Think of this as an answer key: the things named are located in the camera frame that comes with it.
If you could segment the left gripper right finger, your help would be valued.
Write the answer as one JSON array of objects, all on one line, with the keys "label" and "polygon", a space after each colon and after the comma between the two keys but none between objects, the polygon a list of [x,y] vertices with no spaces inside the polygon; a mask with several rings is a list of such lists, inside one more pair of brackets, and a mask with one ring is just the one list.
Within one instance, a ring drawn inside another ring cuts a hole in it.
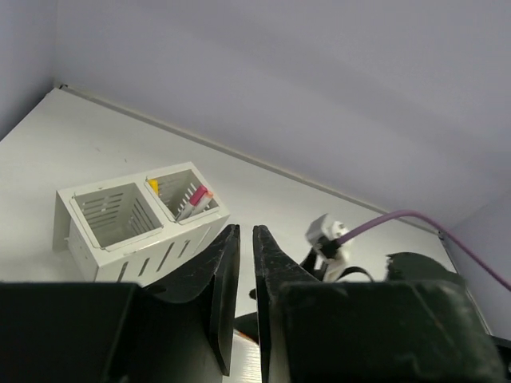
[{"label": "left gripper right finger", "polygon": [[281,250],[266,226],[253,227],[252,244],[262,381],[291,382],[279,293],[288,283],[316,278]]}]

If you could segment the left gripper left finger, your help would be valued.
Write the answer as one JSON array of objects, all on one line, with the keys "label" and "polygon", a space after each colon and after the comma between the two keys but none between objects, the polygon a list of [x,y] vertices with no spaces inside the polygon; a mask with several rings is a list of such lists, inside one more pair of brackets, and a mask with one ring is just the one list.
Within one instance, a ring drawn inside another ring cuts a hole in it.
[{"label": "left gripper left finger", "polygon": [[193,259],[145,288],[142,375],[230,373],[239,272],[240,228],[231,224]]}]

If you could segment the coral capped white marker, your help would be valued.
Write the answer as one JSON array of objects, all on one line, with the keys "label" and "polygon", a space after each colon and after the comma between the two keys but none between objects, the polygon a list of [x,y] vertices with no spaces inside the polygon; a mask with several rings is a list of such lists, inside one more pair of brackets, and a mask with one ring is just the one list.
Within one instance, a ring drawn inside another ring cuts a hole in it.
[{"label": "coral capped white marker", "polygon": [[212,191],[206,191],[192,209],[190,216],[198,215],[206,210],[213,200],[213,196],[214,193]]}]

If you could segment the purple capped white marker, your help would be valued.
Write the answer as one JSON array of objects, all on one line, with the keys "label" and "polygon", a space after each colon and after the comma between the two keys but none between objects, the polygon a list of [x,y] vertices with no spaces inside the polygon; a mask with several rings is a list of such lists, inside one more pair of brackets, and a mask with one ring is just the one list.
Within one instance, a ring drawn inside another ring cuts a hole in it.
[{"label": "purple capped white marker", "polygon": [[202,197],[206,194],[208,189],[200,185],[192,194],[192,196],[188,199],[188,202],[184,205],[184,207],[179,212],[178,216],[176,217],[177,221],[181,221],[183,219],[187,219],[193,210],[195,209],[196,205],[200,202]]}]

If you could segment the yellow capped white marker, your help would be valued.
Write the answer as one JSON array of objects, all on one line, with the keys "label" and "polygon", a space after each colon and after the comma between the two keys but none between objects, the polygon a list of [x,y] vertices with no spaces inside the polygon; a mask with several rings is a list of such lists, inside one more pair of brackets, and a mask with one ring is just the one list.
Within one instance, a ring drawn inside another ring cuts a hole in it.
[{"label": "yellow capped white marker", "polygon": [[148,180],[148,184],[151,187],[151,189],[155,192],[156,195],[160,195],[159,184],[158,184],[157,180],[150,179],[150,180]]}]

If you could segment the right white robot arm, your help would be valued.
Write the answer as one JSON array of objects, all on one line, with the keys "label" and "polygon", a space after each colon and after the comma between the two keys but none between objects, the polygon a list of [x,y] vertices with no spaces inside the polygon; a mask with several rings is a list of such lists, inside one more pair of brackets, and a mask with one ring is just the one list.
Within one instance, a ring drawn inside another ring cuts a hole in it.
[{"label": "right white robot arm", "polygon": [[[441,263],[432,258],[414,252],[400,252],[387,255],[386,281],[404,281],[404,280],[442,280],[454,283],[457,286],[465,288],[467,285],[465,279],[452,271],[447,270]],[[309,255],[300,263],[300,266],[313,275],[316,279],[322,280],[325,276],[327,265],[322,262],[319,269],[315,264],[319,256],[311,251]],[[358,266],[345,267],[338,279],[343,279],[351,274],[363,274],[374,282],[370,273]],[[256,344],[259,344],[258,318],[257,313],[253,312],[240,316],[235,320],[235,329],[247,336]]]}]

